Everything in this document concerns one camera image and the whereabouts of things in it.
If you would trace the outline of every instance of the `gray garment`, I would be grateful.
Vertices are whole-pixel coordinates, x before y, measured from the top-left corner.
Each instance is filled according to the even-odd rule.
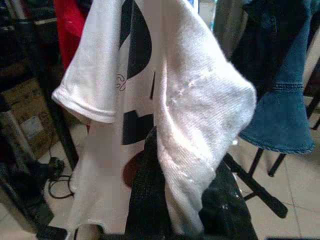
[[[227,59],[230,59],[246,28],[248,15],[243,0],[219,0],[213,33]]]

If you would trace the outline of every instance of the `red garment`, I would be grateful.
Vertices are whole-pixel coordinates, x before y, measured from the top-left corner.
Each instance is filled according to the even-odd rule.
[[[54,0],[62,63],[66,70],[78,48],[86,16],[75,0]]]

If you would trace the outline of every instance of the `black cable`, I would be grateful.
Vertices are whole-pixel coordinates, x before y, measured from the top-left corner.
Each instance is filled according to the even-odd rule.
[[[49,181],[49,185],[48,185],[48,193],[49,193],[49,195],[54,199],[66,199],[66,198],[69,198],[69,197],[73,197],[75,193],[72,192],[71,188],[70,188],[71,177],[72,177],[72,174],[71,175],[60,175],[57,180],[50,180]],[[56,183],[60,183],[60,182],[67,182],[68,189],[69,189],[69,192],[70,192],[69,194],[64,195],[64,196],[56,196],[56,195],[54,195],[52,193],[52,187]]]

